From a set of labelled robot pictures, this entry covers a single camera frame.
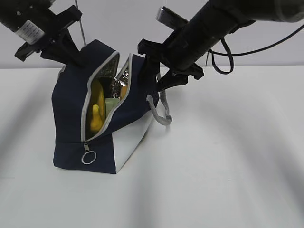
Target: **gray strap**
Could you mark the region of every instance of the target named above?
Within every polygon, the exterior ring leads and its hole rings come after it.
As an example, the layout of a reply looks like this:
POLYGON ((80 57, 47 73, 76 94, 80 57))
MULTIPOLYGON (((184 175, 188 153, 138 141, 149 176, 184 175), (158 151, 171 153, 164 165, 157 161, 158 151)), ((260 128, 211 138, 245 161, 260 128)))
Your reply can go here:
MULTIPOLYGON (((162 78, 161 74, 158 74, 157 79, 160 80, 161 78, 162 78)), ((161 91, 160 99, 161 99, 161 103, 165 107, 165 118, 158 115, 156 107, 154 106, 153 97, 151 95, 147 95, 147 102, 149 102, 149 104, 150 104, 150 109, 152 111, 152 114, 153 114, 155 120, 158 123, 160 123, 161 125, 169 126, 172 123, 173 119, 172 119, 172 116, 170 116, 170 110, 169 110, 169 105, 168 105, 168 101, 167 101, 166 91, 161 91)))

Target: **black cable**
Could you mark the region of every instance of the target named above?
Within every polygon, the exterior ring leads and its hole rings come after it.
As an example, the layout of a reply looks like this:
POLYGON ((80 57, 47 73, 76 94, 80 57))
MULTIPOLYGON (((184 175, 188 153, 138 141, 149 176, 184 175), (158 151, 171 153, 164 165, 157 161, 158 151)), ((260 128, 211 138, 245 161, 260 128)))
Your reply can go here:
POLYGON ((212 50, 211 51, 211 54, 212 54, 212 65, 213 65, 213 68, 220 74, 222 75, 229 75, 230 73, 233 72, 234 70, 234 59, 233 59, 233 56, 232 56, 232 53, 231 53, 231 50, 229 48, 229 46, 227 45, 226 41, 225 41, 225 38, 223 38, 222 40, 222 45, 224 47, 224 49, 226 50, 227 52, 227 56, 229 57, 229 61, 230 61, 230 71, 223 71, 221 70, 217 64, 215 63, 215 59, 214 59, 214 53, 212 50))
MULTIPOLYGON (((292 34, 290 34, 288 37, 268 46, 268 47, 264 47, 264 48, 261 48, 261 49, 258 49, 258 50, 254 50, 254 51, 249 51, 249 52, 245 52, 245 53, 238 53, 238 54, 232 54, 232 56, 247 56, 247 55, 251 55, 251 54, 254 54, 254 53, 258 53, 258 52, 261 52, 261 51, 266 51, 268 49, 271 49, 279 44, 282 44, 283 42, 289 40, 291 37, 295 36, 296 34, 298 34, 302 29, 304 29, 304 24, 298 28, 296 31, 294 31, 292 34)), ((214 55, 218 55, 218 56, 229 56, 229 54, 224 54, 224 53, 220 53, 220 52, 216 52, 216 51, 212 51, 212 50, 209 50, 208 51, 209 53, 212 53, 214 55)))

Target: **white table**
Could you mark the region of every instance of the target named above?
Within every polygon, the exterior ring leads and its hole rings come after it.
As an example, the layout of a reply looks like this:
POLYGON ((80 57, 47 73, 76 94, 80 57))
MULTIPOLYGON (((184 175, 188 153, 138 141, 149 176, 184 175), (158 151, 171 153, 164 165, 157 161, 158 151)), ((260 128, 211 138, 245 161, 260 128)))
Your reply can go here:
POLYGON ((304 227, 304 66, 168 90, 118 175, 53 167, 58 69, 0 70, 1 228, 304 227))

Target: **lunch bag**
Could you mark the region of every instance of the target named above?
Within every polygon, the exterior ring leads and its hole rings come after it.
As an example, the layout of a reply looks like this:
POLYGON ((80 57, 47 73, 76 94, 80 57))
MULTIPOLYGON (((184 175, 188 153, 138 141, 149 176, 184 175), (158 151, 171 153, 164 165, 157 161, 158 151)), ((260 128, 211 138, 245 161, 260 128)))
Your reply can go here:
POLYGON ((153 116, 163 125, 171 123, 165 93, 161 94, 166 108, 163 118, 155 108, 160 98, 156 78, 140 78, 143 57, 130 54, 120 73, 116 74, 119 53, 100 41, 85 46, 81 56, 85 59, 85 67, 72 63, 65 66, 52 94, 56 125, 53 163, 67 170, 116 174, 142 140, 153 116), (125 97, 111 110, 102 129, 89 137, 86 121, 91 84, 93 79, 101 77, 108 82, 105 91, 119 79, 128 87, 125 97))

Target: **yellow object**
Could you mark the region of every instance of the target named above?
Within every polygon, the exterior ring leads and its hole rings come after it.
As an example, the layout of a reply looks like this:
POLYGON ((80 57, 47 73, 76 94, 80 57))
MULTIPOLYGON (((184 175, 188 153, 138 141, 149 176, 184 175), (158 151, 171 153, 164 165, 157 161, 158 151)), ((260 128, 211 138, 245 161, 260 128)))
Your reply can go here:
POLYGON ((127 95, 128 87, 124 86, 120 91, 120 100, 123 100, 124 97, 127 95))
POLYGON ((91 132, 92 133, 98 133, 101 128, 103 127, 104 122, 101 119, 100 113, 99 113, 99 106, 94 105, 93 106, 93 118, 91 121, 91 132))
POLYGON ((106 119, 104 89, 98 79, 93 80, 91 90, 92 95, 87 114, 87 133, 89 138, 102 129, 106 119))

